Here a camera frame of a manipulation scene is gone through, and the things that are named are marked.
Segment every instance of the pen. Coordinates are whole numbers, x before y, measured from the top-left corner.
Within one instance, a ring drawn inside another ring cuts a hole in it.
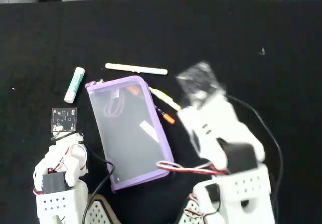
[[[161,99],[162,101],[164,101],[165,103],[167,103],[169,106],[171,106],[173,109],[180,111],[181,107],[175,103],[171,97],[169,97],[167,94],[165,94],[164,92],[160,91],[159,89],[155,89],[152,87],[149,87],[150,91],[157,96],[159,99]]]
[[[164,111],[162,111],[159,107],[157,107],[156,105],[154,105],[154,107],[156,108],[156,110],[161,114],[162,118],[167,121],[168,123],[170,123],[171,125],[173,125],[176,121],[167,113],[165,113]]]

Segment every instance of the label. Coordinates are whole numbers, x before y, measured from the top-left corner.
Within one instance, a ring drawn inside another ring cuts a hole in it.
[[[114,89],[111,92],[111,99],[118,98],[120,96],[120,89]]]
[[[156,130],[147,122],[143,121],[140,124],[140,127],[150,135],[156,142],[159,142],[159,139],[157,138]]]
[[[80,82],[82,81],[84,73],[79,73],[75,72],[74,76],[71,79],[70,85],[69,85],[69,90],[73,92],[77,92],[79,85],[81,84]]]

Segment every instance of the black cloth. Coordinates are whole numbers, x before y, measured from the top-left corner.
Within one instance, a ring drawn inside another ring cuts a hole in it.
[[[318,223],[321,8],[321,0],[0,5],[0,222],[36,222],[32,174],[51,145],[52,108],[77,107],[78,129],[102,153],[84,84],[130,75],[104,69],[106,62],[168,69],[167,76],[142,76],[180,101],[183,91],[175,75],[206,60],[229,94],[253,105],[280,142],[285,174],[279,223]],[[86,75],[70,105],[63,99],[77,66]],[[155,102],[175,116],[167,105]],[[272,141],[252,112],[234,105],[264,145],[265,163],[276,175],[279,163]],[[162,121],[175,161],[202,163],[175,118],[174,126]],[[106,166],[89,158],[83,179],[92,192]],[[166,224],[175,221],[185,197],[206,178],[177,173],[116,193],[106,184],[100,193],[124,224]]]

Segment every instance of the marker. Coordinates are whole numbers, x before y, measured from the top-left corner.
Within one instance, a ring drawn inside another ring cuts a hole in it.
[[[171,97],[169,97],[166,93],[160,91],[159,89],[155,89],[152,87],[149,87],[150,91],[157,96],[159,99],[167,103],[169,106],[171,106],[173,109],[180,111],[181,106],[179,106],[177,103],[175,103]]]
[[[123,71],[130,71],[130,72],[137,72],[137,73],[148,73],[148,74],[168,74],[166,69],[159,69],[159,68],[150,68],[150,67],[140,67],[134,65],[125,65],[125,64],[105,64],[106,69],[115,69],[115,70],[123,70]]]
[[[157,107],[156,105],[154,105],[154,107],[156,108],[156,110],[162,115],[162,118],[167,121],[168,123],[170,123],[171,125],[173,125],[176,121],[167,113],[165,113],[164,111],[162,111],[159,107]]]
[[[71,79],[69,88],[65,95],[65,102],[73,103],[75,100],[76,93],[78,91],[80,82],[82,81],[85,70],[83,68],[77,67],[74,76]]]

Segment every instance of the orange marker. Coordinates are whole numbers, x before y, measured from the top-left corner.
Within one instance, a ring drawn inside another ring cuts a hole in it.
[[[154,105],[154,107],[156,108],[156,110],[162,115],[162,118],[167,121],[168,123],[170,123],[171,125],[173,125],[176,121],[167,113],[165,113],[164,111],[162,111],[159,107],[157,107],[156,105]]]

